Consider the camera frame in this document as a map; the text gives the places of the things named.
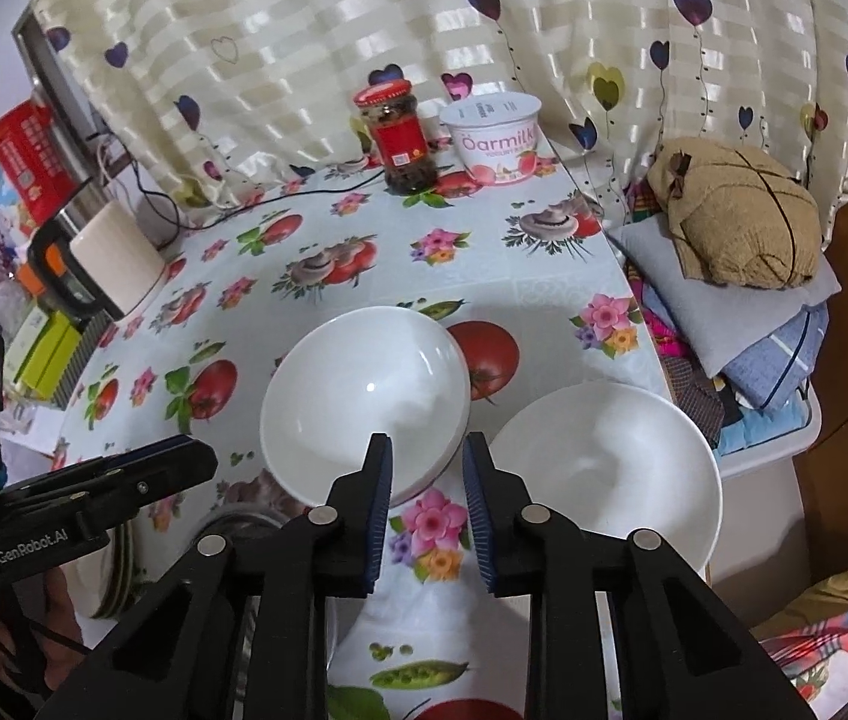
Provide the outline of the person's left hand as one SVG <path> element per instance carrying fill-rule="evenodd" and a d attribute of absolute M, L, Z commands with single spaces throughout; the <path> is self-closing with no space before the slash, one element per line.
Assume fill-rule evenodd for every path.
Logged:
<path fill-rule="evenodd" d="M 71 645 L 61 644 L 59 640 L 48 639 L 37 632 L 35 640 L 41 645 L 46 660 L 44 684 L 55 691 L 64 683 L 71 671 L 83 660 L 82 629 L 72 605 L 67 578 L 61 567 L 54 567 L 43 574 L 43 626 L 53 631 L 61 639 L 71 640 Z M 17 653 L 14 637 L 0 620 L 0 681 L 9 688 L 14 687 L 10 673 L 15 671 L 12 655 Z"/>

